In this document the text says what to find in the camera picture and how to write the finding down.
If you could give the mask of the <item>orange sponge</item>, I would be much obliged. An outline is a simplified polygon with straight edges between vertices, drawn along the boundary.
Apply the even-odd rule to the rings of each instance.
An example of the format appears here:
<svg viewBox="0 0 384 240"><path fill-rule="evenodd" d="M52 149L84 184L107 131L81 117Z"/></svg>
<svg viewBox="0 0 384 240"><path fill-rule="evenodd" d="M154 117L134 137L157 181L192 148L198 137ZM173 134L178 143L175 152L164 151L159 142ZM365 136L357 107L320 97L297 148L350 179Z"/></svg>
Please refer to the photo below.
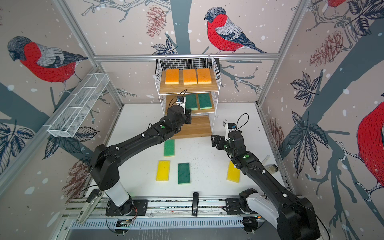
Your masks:
<svg viewBox="0 0 384 240"><path fill-rule="evenodd" d="M197 69L197 75L198 75L198 84L209 85L212 83L210 69Z"/></svg>
<svg viewBox="0 0 384 240"><path fill-rule="evenodd" d="M179 79L180 79L179 75L180 75L179 69L167 69L166 70L165 84L166 85L178 85Z"/></svg>
<svg viewBox="0 0 384 240"><path fill-rule="evenodd" d="M183 70L183 84L196 85L198 83L197 74L195 69Z"/></svg>

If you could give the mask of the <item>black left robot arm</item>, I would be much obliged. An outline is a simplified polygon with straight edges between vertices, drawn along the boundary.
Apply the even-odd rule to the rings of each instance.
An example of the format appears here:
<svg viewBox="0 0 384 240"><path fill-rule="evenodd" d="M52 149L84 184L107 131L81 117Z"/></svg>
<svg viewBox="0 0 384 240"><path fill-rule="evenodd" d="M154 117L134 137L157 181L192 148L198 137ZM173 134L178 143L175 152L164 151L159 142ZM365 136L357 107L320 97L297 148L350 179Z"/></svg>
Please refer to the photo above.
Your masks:
<svg viewBox="0 0 384 240"><path fill-rule="evenodd" d="M184 124L192 122L192 110L180 105L168 109L159 122L150 124L143 133L122 143L96 147L90 161L89 171L98 188L105 192L120 210L128 215L133 209L133 200L120 182L119 167L131 157L179 133Z"/></svg>

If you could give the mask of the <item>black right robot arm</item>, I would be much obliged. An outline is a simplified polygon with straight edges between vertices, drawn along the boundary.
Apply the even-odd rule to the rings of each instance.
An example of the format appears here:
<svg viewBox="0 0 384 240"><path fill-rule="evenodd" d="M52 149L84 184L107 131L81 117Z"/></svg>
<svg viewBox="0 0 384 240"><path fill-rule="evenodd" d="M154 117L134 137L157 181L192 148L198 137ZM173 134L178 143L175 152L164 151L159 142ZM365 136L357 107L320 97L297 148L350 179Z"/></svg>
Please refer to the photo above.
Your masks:
<svg viewBox="0 0 384 240"><path fill-rule="evenodd" d="M320 228L312 203L298 198L280 184L263 166L258 157L248 151L242 132L229 132L227 137L212 135L212 146L224 150L231 162L250 178L269 198L257 190L247 189L239 195L242 211L256 212L273 225L282 240L317 240Z"/></svg>

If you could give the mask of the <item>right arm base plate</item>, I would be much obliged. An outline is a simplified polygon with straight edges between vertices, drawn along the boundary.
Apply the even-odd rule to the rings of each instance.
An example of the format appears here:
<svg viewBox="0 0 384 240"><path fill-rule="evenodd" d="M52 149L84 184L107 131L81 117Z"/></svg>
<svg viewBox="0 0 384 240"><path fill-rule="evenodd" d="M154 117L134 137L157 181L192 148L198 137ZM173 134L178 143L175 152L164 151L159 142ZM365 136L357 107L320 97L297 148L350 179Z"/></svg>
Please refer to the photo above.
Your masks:
<svg viewBox="0 0 384 240"><path fill-rule="evenodd" d="M228 215L248 215L246 203L242 198L225 199L225 206L222 209Z"/></svg>

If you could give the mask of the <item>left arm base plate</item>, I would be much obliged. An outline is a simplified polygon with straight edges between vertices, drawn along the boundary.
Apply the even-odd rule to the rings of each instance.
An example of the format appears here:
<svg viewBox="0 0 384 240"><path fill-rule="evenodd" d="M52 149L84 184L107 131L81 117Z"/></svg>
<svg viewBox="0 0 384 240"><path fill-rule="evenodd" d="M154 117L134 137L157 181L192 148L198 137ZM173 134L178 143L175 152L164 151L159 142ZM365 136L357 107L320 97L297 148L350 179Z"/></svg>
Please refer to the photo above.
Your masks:
<svg viewBox="0 0 384 240"><path fill-rule="evenodd" d="M107 217L145 216L148 207L148 200L128 200L118 207L112 200L108 201L106 207Z"/></svg>

